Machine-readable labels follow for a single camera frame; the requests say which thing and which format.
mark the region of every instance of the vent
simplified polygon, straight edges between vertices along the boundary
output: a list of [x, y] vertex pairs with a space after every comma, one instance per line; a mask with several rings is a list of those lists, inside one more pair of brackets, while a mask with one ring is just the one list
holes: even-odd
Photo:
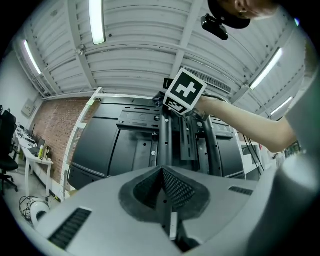
[[226, 84], [224, 84], [223, 82], [220, 82], [216, 79], [214, 79], [211, 76], [208, 76], [206, 74], [203, 74], [199, 71], [193, 70], [191, 68], [188, 67], [183, 67], [186, 71], [189, 71], [191, 74], [195, 75], [197, 78], [200, 78], [201, 80], [205, 81], [207, 84], [209, 84], [210, 86], [214, 86], [228, 94], [231, 94], [231, 88], [229, 86], [227, 86]]
[[88, 219], [91, 211], [78, 208], [49, 238], [54, 245], [65, 250]]
[[246, 188], [242, 188], [242, 187], [238, 187], [238, 186], [232, 186], [232, 187], [229, 188], [229, 190], [231, 190], [233, 192], [245, 194], [245, 195], [248, 195], [248, 196], [251, 196], [252, 193], [254, 192], [251, 189], [246, 189]]

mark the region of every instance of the white structural frame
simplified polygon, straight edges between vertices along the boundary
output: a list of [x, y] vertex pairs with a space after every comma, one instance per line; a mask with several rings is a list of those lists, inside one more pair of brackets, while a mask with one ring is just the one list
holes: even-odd
[[71, 149], [76, 143], [80, 137], [77, 137], [77, 133], [79, 130], [83, 130], [86, 128], [86, 123], [84, 123], [84, 118], [86, 117], [86, 114], [88, 113], [90, 107], [93, 105], [93, 103], [96, 101], [96, 99], [103, 99], [103, 98], [110, 98], [110, 97], [117, 97], [117, 98], [135, 98], [135, 99], [147, 99], [151, 100], [152, 97], [145, 97], [145, 96], [137, 96], [137, 95], [125, 95], [125, 94], [109, 94], [109, 93], [102, 93], [102, 87], [99, 87], [90, 100], [87, 102], [85, 107], [83, 108], [81, 114], [79, 115], [74, 128], [72, 130], [72, 133], [70, 135], [68, 144], [65, 149], [63, 163], [62, 163], [62, 171], [61, 171], [61, 179], [60, 179], [60, 200], [61, 202], [66, 200], [66, 183], [67, 183], [67, 176], [69, 175], [69, 169], [70, 165], [68, 164], [69, 156]]

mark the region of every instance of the fluorescent light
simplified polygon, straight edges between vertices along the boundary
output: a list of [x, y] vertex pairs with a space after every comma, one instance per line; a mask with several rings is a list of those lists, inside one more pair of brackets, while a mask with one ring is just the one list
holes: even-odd
[[276, 113], [279, 109], [283, 108], [288, 102], [290, 102], [293, 97], [288, 98], [284, 103], [282, 103], [279, 107], [277, 107], [274, 111], [271, 112], [271, 116]]
[[269, 64], [266, 66], [266, 68], [256, 78], [256, 80], [250, 85], [250, 88], [252, 90], [257, 88], [257, 86], [262, 82], [262, 80], [265, 79], [265, 77], [269, 74], [269, 72], [274, 68], [274, 66], [280, 60], [282, 54], [283, 54], [283, 50], [281, 48], [278, 48], [278, 50], [275, 52], [272, 60], [269, 62]]
[[89, 0], [89, 13], [93, 44], [102, 44], [106, 41], [104, 22], [104, 1]]
[[41, 74], [41, 70], [40, 70], [40, 68], [38, 67], [38, 65], [37, 65], [37, 63], [36, 63], [36, 61], [35, 61], [32, 53], [31, 53], [31, 51], [30, 51], [29, 44], [28, 44], [27, 40], [24, 40], [24, 47], [25, 47], [25, 49], [26, 49], [26, 52], [27, 52], [28, 55], [29, 55], [29, 58], [30, 58], [30, 60], [31, 60], [31, 62], [32, 62], [34, 68], [35, 68], [35, 70], [36, 70], [36, 71], [38, 72], [38, 74], [40, 75], [40, 74]]
[[299, 20], [298, 18], [294, 18], [294, 22], [295, 22], [295, 24], [296, 24], [297, 26], [300, 25], [300, 20]]

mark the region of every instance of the floor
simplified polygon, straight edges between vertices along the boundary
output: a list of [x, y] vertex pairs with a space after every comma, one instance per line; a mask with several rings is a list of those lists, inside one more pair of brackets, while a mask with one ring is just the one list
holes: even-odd
[[[14, 179], [14, 183], [18, 186], [18, 192], [15, 189], [7, 184], [4, 183], [4, 193], [5, 196], [4, 201], [6, 202], [8, 208], [10, 209], [14, 218], [18, 221], [27, 221], [22, 217], [19, 209], [19, 202], [20, 198], [26, 196], [26, 186], [25, 186], [25, 163], [20, 161], [21, 164], [19, 165], [18, 172], [16, 171], [9, 171], [7, 175], [10, 175]], [[38, 179], [34, 175], [29, 176], [29, 191], [30, 196], [34, 196], [40, 199], [46, 198], [46, 188], [38, 181]], [[26, 208], [27, 200], [25, 203], [21, 205], [21, 209], [24, 210]], [[50, 209], [54, 209], [60, 203], [51, 195], [48, 198], [48, 204]]]

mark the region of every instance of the white table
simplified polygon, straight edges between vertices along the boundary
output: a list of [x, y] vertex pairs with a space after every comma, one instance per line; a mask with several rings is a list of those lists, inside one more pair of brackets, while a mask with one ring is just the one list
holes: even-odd
[[[32, 148], [33, 144], [31, 144], [30, 142], [26, 141], [24, 138], [20, 138], [16, 132], [16, 138], [19, 142], [19, 146], [18, 146], [18, 152], [20, 151], [20, 149], [23, 151], [23, 154], [26, 158], [26, 164], [25, 164], [25, 177], [24, 177], [24, 182], [25, 182], [25, 193], [26, 196], [30, 196], [30, 192], [29, 192], [29, 166], [30, 166], [30, 162], [34, 162], [34, 163], [38, 163], [38, 164], [42, 164], [42, 165], [47, 165], [47, 172], [46, 172], [46, 196], [49, 197], [50, 196], [50, 172], [51, 172], [51, 165], [53, 165], [54, 163], [51, 161], [51, 159], [40, 159], [36, 156], [34, 156], [33, 154], [31, 154], [31, 152], [29, 151], [30, 148]], [[16, 162], [19, 164], [19, 156], [17, 155], [17, 159]]]

